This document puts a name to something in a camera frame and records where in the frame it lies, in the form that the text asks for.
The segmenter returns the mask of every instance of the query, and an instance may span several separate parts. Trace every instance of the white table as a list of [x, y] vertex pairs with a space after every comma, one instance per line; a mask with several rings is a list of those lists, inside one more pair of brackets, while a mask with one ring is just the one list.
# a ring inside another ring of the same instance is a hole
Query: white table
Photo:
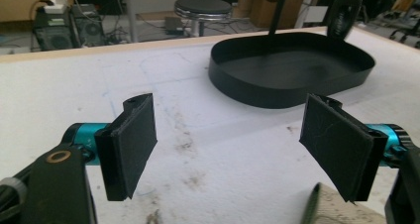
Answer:
[[[112, 122], [124, 100], [152, 92], [158, 143], [133, 200], [108, 202], [100, 168], [87, 168], [99, 223], [146, 223], [156, 210], [162, 223], [298, 223], [314, 185], [332, 185], [298, 142], [304, 106], [248, 106], [207, 75], [212, 46], [243, 36], [0, 56], [0, 177], [57, 145], [71, 124]], [[365, 84], [331, 97], [419, 144], [419, 51], [357, 29], [347, 41], [376, 66]], [[395, 174], [379, 169], [368, 207], [383, 213]]]

